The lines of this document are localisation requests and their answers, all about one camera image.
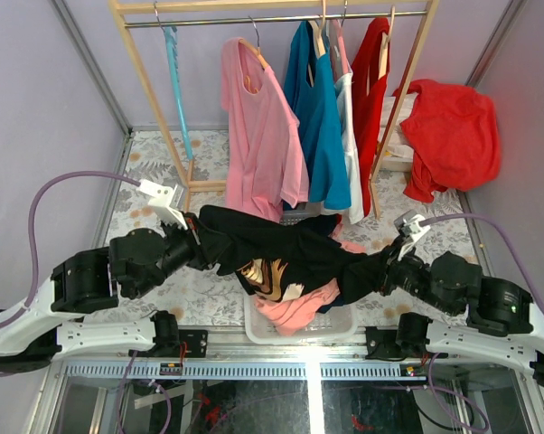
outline white bracket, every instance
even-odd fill
[[[17,355],[25,348],[61,323],[78,319],[84,314],[53,312],[55,284],[48,278],[37,291],[32,304],[18,319],[8,326],[0,328],[0,356]],[[24,300],[0,313],[0,323],[12,317],[23,306]]]
[[[528,376],[533,375],[531,362],[537,360],[535,350],[515,341],[517,335],[496,337],[484,335],[464,326],[433,321],[427,329],[427,350],[431,353],[459,354],[486,363],[496,363]]]
[[[140,183],[137,190],[152,197],[147,204],[154,210],[159,219],[166,223],[176,223],[186,231],[188,225],[183,218],[183,214],[171,207],[174,202],[175,189],[152,183],[146,179],[142,179]]]
[[[420,223],[424,220],[425,217],[417,214],[415,211],[406,212],[395,220],[395,226],[399,232],[407,237],[400,248],[399,260],[410,252],[417,242],[431,229],[430,226],[420,226]]]
[[[531,345],[540,353],[544,354],[544,315],[535,303],[529,306],[529,320],[533,331],[528,335],[511,335],[514,341]]]
[[[57,344],[61,351],[53,360],[85,354],[127,353],[147,351],[154,346],[155,325],[150,318],[130,323],[71,323],[57,328]]]

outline white plastic basket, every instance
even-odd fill
[[[326,314],[316,314],[314,321],[306,328],[291,336],[282,336],[254,307],[251,297],[244,294],[244,324],[250,341],[256,344],[282,345],[344,339],[354,334],[358,320],[354,305],[333,307]]]

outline metal hanging rod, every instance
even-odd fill
[[[397,16],[419,16],[426,15],[427,11],[409,11],[396,12]],[[342,19],[353,20],[357,18],[376,18],[378,16],[390,16],[390,12],[367,12],[364,14],[332,14],[326,15],[325,19]],[[178,27],[187,25],[213,25],[213,24],[252,24],[256,23],[288,23],[292,21],[309,21],[322,19],[321,15],[299,15],[299,16],[265,16],[260,18],[220,18],[215,20],[184,20],[184,21],[162,21],[162,25],[175,25]],[[127,29],[145,29],[148,27],[159,27],[157,21],[143,23],[125,23]]]

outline red shirt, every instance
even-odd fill
[[[352,124],[359,151],[365,216],[370,212],[370,170],[377,151],[380,113],[389,76],[390,61],[387,59],[387,73],[379,79],[380,43],[384,33],[389,34],[389,20],[384,17],[372,20],[352,63]]]
[[[466,192],[495,179],[501,146],[491,99],[467,86],[433,80],[413,81],[412,92],[419,94],[415,107],[400,124],[415,149],[405,194],[431,203],[434,191]]]

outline pink garment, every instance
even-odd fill
[[[342,38],[341,24],[338,20],[331,20],[330,25],[331,28],[328,32],[331,48],[330,64],[333,67],[333,78],[334,82],[336,82],[342,75],[352,71],[351,65],[348,63],[348,58],[346,57],[346,48],[344,47],[344,39]]]
[[[364,247],[354,242],[341,241],[341,247],[352,253],[366,252]],[[252,296],[252,300],[258,312],[274,324],[279,334],[291,336],[301,328],[308,326],[314,320],[316,311],[320,307],[332,303],[340,293],[338,283],[333,278],[323,287],[296,300],[276,303],[259,296]]]
[[[272,69],[262,70],[239,39],[221,53],[221,105],[230,131],[226,206],[279,222],[282,200],[293,207],[308,200],[298,119]]]

